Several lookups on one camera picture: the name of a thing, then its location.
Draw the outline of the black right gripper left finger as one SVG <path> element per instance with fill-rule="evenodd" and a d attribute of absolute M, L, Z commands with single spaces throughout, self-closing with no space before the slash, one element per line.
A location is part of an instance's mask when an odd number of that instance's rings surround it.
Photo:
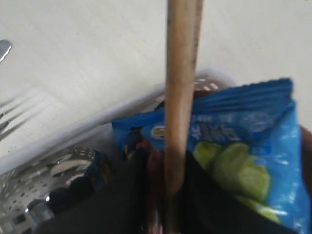
<path fill-rule="evenodd" d="M 38 234 L 138 234 L 145 206 L 148 153 L 134 157 L 100 191 L 69 211 L 45 221 Z"/>

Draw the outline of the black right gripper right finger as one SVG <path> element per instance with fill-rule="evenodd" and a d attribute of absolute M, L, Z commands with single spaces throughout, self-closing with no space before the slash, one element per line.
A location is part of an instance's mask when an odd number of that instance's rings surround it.
<path fill-rule="evenodd" d="M 293 234 L 229 195 L 186 153 L 181 191 L 183 234 Z"/>

